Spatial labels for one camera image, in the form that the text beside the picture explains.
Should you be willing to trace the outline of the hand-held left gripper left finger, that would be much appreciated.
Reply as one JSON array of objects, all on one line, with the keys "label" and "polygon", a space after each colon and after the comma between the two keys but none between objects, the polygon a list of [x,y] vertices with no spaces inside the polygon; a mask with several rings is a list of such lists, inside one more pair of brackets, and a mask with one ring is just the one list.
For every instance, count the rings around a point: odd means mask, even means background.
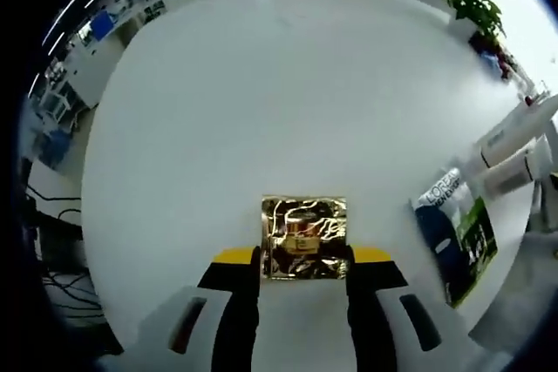
[{"label": "hand-held left gripper left finger", "polygon": [[139,326],[131,371],[250,371],[259,324],[260,248],[221,251],[198,284]]}]

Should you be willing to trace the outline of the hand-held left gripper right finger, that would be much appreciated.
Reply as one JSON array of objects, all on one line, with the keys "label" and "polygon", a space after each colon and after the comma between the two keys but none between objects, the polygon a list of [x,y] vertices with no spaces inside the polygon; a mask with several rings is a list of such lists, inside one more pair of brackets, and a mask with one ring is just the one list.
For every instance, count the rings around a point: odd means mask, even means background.
[{"label": "hand-held left gripper right finger", "polygon": [[391,256],[346,247],[347,320],[358,371],[472,371],[480,346],[457,312],[407,282]]}]

